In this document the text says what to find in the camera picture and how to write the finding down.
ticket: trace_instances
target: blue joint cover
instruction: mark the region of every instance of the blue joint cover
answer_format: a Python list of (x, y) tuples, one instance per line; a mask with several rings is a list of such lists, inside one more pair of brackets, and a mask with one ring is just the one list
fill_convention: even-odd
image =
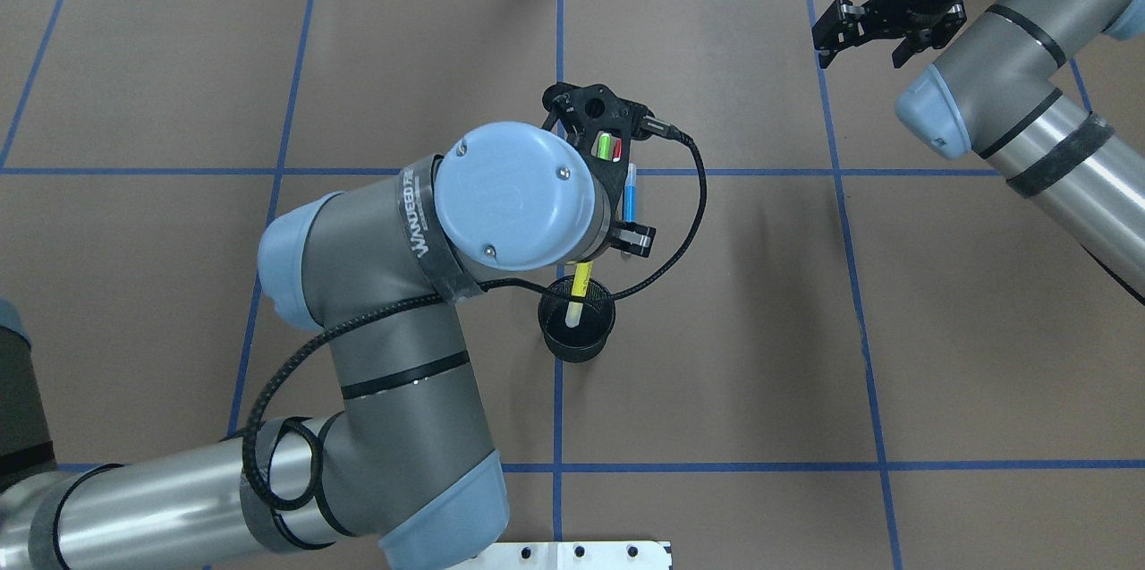
[(1121, 16), (1110, 24), (1105, 34), (1112, 39), (1128, 40), (1140, 35), (1143, 31), (1145, 31), (1145, 0), (1132, 0)]
[(970, 151), (970, 133), (958, 112), (946, 78), (933, 64), (908, 86), (894, 104), (908, 129), (942, 157), (957, 158)]
[(497, 449), (378, 541), (394, 570), (443, 570), (491, 546), (508, 527)]
[(442, 158), (434, 206), (464, 255), (492, 269), (530, 271), (581, 244), (597, 190), (589, 165), (563, 138), (500, 121), (465, 134)]
[(317, 332), (322, 330), (314, 322), (302, 293), (302, 252), (315, 216), (326, 200), (342, 191), (332, 191), (322, 199), (286, 212), (270, 223), (259, 243), (259, 280), (262, 292), (275, 302), (275, 312), (294, 328)]
[(11, 330), (13, 333), (19, 334), (21, 338), (24, 338), (24, 342), (27, 342), (29, 349), (32, 348), (32, 339), (27, 337), (24, 325), (19, 322), (16, 306), (13, 306), (13, 302), (5, 300), (5, 298), (0, 298), (0, 328)]

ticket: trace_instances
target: yellow marker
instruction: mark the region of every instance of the yellow marker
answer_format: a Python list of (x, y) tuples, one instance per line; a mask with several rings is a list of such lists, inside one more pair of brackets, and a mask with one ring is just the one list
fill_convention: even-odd
[[(600, 137), (597, 138), (597, 158), (601, 158), (605, 161), (611, 161), (613, 134), (601, 133)], [(589, 294), (590, 279), (592, 279), (592, 261), (586, 261), (586, 263), (583, 264), (576, 264), (576, 274), (572, 276), (574, 298), (584, 298)], [(584, 310), (584, 304), (578, 304), (576, 301), (569, 301), (569, 309), (564, 310), (564, 326), (569, 326), (569, 328), (581, 326), (582, 310)]]

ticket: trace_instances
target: black cup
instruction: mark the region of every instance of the black cup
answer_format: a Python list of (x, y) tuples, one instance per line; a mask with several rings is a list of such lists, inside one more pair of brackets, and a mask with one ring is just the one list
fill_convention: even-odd
[[(555, 293), (572, 294), (572, 277), (561, 277), (548, 285)], [(606, 300), (609, 292), (597, 279), (589, 280), (585, 299), (597, 306), (585, 304), (581, 310), (581, 324), (576, 328), (564, 325), (564, 314), (569, 302), (561, 298), (540, 296), (537, 304), (537, 322), (540, 334), (553, 355), (568, 363), (585, 363), (600, 355), (608, 341), (608, 334), (616, 324), (616, 301)]]

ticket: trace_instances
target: white bracket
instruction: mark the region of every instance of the white bracket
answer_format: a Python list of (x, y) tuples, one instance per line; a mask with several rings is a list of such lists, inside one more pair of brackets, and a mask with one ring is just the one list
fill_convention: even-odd
[(672, 570), (668, 541), (493, 544), (451, 570)]

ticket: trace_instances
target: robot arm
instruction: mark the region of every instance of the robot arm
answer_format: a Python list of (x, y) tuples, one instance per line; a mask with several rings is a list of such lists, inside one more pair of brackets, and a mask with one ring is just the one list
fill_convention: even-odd
[[(452, 302), (496, 287), (505, 271), (591, 259), (609, 245), (647, 255), (650, 228), (616, 222), (614, 172), (625, 172), (630, 141), (685, 137), (603, 85), (555, 85), (544, 104), (546, 127), (564, 121), (568, 138), (524, 122), (482, 126), (444, 157), (327, 195), (266, 231), (259, 276), (278, 315), (326, 328), (291, 362), (329, 341), (344, 412), (262, 423), (284, 367), (242, 438), (85, 475), (2, 476), (0, 568), (202, 567), (373, 533), (395, 570), (441, 570), (492, 544), (508, 502)], [(592, 157), (597, 133), (622, 138), (623, 161)], [(684, 143), (702, 174), (695, 145)], [(396, 309), (404, 312), (382, 318)], [(34, 389), (24, 369), (19, 382)], [(11, 411), (42, 422), (38, 397)], [(32, 440), (46, 440), (41, 432)], [(0, 454), (24, 444), (6, 438)]]
[[(895, 68), (945, 47), (949, 0), (837, 2), (815, 25), (820, 64), (877, 37), (906, 37)], [(863, 37), (867, 23), (890, 23)], [(1145, 158), (1049, 78), (1091, 39), (1145, 31), (1145, 0), (998, 0), (899, 97), (903, 125), (932, 150), (970, 150), (1063, 224), (1136, 296), (1145, 292)]]

